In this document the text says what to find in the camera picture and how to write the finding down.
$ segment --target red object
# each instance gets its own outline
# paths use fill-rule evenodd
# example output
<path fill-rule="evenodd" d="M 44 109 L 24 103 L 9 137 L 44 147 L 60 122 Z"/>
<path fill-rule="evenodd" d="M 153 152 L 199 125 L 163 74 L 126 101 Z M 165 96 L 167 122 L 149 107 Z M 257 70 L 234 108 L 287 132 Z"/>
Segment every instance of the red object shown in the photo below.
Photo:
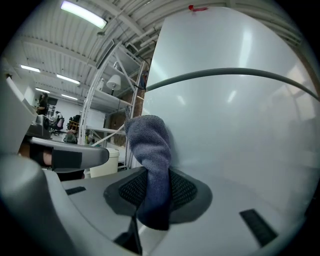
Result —
<path fill-rule="evenodd" d="M 208 7 L 202 7 L 202 8 L 194 8 L 193 5 L 189 5 L 189 10 L 193 12 L 201 12 L 207 10 Z"/>

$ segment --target lamp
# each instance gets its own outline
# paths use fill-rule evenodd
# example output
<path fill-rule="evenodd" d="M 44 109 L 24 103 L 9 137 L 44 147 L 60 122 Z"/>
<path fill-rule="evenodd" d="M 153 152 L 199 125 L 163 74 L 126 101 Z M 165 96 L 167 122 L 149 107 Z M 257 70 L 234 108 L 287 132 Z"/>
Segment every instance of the lamp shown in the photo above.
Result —
<path fill-rule="evenodd" d="M 111 76 L 108 82 L 106 82 L 106 86 L 112 90 L 111 95 L 114 94 L 114 91 L 118 91 L 121 89 L 121 77 L 117 74 Z"/>

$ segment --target refrigerator door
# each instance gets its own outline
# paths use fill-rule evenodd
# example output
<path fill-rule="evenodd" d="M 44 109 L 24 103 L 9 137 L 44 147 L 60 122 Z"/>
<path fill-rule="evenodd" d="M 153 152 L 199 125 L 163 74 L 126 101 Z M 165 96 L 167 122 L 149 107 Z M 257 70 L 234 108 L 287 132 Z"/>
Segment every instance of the refrigerator door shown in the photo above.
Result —
<path fill-rule="evenodd" d="M 220 68 L 271 72 L 315 92 L 305 67 L 277 34 L 256 19 L 223 7 L 180 12 L 165 19 L 147 87 L 191 72 Z"/>
<path fill-rule="evenodd" d="M 213 194 L 198 220 L 171 226 L 154 255 L 253 253 L 259 244 L 239 214 L 250 209 L 279 235 L 303 221 L 320 177 L 319 111 L 304 91 L 250 75 L 147 92 L 142 114 L 164 120 L 172 167 Z"/>

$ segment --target bucket lid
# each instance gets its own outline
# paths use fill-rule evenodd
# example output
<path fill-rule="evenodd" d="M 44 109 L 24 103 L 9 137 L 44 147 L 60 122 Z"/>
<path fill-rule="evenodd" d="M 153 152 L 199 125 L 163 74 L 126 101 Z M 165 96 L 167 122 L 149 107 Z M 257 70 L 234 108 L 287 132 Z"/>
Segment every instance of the bucket lid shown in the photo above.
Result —
<path fill-rule="evenodd" d="M 109 151 L 109 158 L 116 158 L 120 155 L 117 149 L 114 149 L 112 147 L 107 147 L 106 149 Z"/>

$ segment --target white bucket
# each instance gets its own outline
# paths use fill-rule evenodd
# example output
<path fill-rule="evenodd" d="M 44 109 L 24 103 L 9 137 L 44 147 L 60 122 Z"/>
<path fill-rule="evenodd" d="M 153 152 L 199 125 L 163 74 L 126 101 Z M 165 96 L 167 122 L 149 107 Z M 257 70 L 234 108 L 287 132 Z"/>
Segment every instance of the white bucket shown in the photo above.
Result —
<path fill-rule="evenodd" d="M 119 151 L 110 147 L 107 147 L 106 149 L 109 151 L 109 160 L 103 165 L 90 168 L 91 178 L 118 172 Z"/>

